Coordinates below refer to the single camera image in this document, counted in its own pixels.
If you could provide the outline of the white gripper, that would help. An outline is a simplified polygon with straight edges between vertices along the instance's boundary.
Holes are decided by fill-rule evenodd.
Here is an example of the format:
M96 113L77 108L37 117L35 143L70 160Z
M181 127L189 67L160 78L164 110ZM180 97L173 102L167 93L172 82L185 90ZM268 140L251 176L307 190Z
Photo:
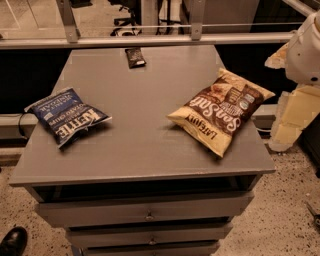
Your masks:
M320 11L310 14L265 66L285 68L288 79L302 84L283 92L278 100L268 145L272 151L284 152L320 113Z

